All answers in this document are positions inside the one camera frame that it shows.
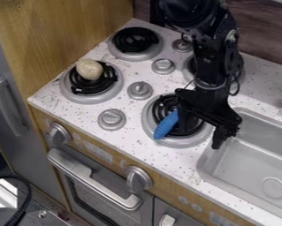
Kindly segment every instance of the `stainless steel sink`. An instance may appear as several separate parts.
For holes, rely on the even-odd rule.
[[[219,150],[210,145],[197,163],[200,176],[282,218],[282,123],[247,109],[240,131]]]

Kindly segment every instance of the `wall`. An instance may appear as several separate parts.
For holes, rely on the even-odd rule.
[[[134,16],[149,21],[150,0],[134,0]],[[226,0],[241,33],[240,51],[282,64],[282,3]]]

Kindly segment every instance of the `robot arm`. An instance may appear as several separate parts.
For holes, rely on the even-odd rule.
[[[232,14],[218,0],[160,0],[164,19],[192,37],[194,90],[177,89],[179,125],[190,113],[216,127],[213,149],[235,136],[241,117],[229,106],[231,84],[238,81],[243,59]]]

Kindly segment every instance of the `refrigerator door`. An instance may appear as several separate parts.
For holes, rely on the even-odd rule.
[[[63,195],[0,47],[0,149],[12,169],[61,204]]]

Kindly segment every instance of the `oven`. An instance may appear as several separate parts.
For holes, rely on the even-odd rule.
[[[153,196],[139,189],[132,169],[126,179],[73,148],[62,145],[49,151],[72,211],[95,226],[152,225]]]

